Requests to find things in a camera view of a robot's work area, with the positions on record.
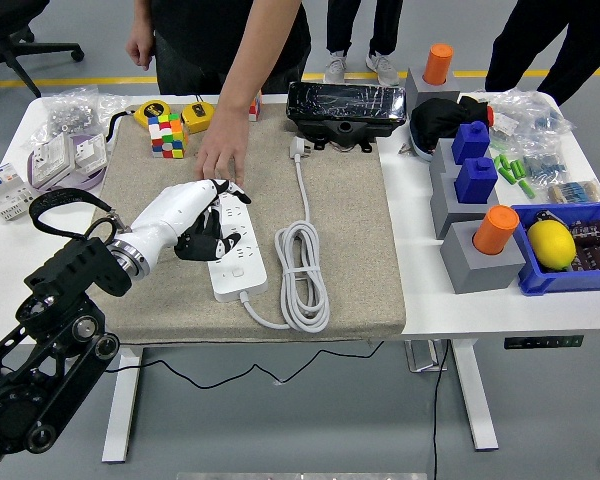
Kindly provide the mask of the person's left hand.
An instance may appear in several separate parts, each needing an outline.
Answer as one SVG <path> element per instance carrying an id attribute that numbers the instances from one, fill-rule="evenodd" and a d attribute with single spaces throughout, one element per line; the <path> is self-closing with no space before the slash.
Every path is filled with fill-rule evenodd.
<path id="1" fill-rule="evenodd" d="M 194 178 L 231 180 L 242 187 L 249 125 L 247 107 L 218 105 L 197 154 Z"/>

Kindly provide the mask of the person's right hand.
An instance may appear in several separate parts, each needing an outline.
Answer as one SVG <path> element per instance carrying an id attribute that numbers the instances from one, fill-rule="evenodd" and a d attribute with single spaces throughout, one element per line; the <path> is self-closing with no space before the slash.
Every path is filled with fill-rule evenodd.
<path id="1" fill-rule="evenodd" d="M 131 27 L 125 49 L 132 62 L 147 71 L 154 51 L 152 26 L 148 23 L 135 22 Z"/>

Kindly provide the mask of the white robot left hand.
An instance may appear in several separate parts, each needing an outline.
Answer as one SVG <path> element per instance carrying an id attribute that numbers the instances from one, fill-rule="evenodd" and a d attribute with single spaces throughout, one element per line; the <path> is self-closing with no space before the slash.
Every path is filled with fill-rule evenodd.
<path id="1" fill-rule="evenodd" d="M 219 197 L 223 193 L 248 205 L 251 199 L 230 180 L 199 180 L 165 188 L 131 224 L 131 231 L 117 236 L 135 248 L 153 267 L 160 252 L 172 247 L 184 260 L 218 260 L 240 241 L 239 234 L 221 236 Z"/>

